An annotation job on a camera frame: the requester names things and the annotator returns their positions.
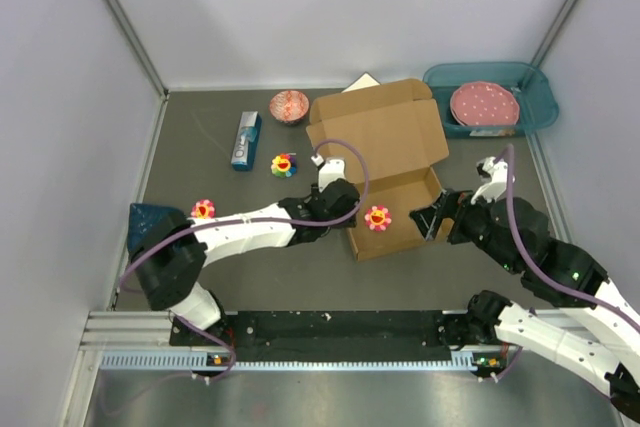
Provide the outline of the brown cardboard box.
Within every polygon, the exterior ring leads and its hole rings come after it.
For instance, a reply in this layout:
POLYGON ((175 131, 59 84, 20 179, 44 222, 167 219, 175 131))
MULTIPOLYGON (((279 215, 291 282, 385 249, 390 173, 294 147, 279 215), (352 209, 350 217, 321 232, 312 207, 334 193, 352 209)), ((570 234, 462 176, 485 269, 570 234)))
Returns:
POLYGON ((431 89, 406 79, 314 100, 306 128, 311 145, 342 140, 366 162, 369 192, 347 231, 358 261, 425 244, 412 210, 431 205, 442 186, 434 165, 449 156, 442 122, 431 89), (370 231, 364 220, 371 206, 384 206, 392 223, 384 232, 370 231))

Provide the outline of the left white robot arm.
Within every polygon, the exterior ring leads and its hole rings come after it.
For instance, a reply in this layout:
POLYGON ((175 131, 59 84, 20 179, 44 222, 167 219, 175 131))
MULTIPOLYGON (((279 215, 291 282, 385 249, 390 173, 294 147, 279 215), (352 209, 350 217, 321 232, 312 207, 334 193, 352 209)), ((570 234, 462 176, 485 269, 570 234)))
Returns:
POLYGON ((201 271, 221 259, 265 248, 312 243, 333 228, 355 225, 360 193, 340 178, 314 184, 303 198, 210 221, 170 213, 130 253, 122 279, 135 275, 153 311, 168 311, 205 343, 226 334, 226 314, 198 283, 201 271))

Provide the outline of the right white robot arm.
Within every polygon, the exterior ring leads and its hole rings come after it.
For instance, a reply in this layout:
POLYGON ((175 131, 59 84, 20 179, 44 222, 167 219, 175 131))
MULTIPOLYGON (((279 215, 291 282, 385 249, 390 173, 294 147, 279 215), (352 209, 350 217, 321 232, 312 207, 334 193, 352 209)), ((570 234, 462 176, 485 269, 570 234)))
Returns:
POLYGON ((443 191, 409 214, 432 240, 451 221, 446 240, 472 244, 522 287, 577 321, 585 339, 542 320, 495 292, 474 295, 467 331, 476 341, 514 344, 560 366, 595 388, 625 417, 639 419, 639 314, 607 271, 583 248, 554 238, 549 220, 528 201, 443 191))

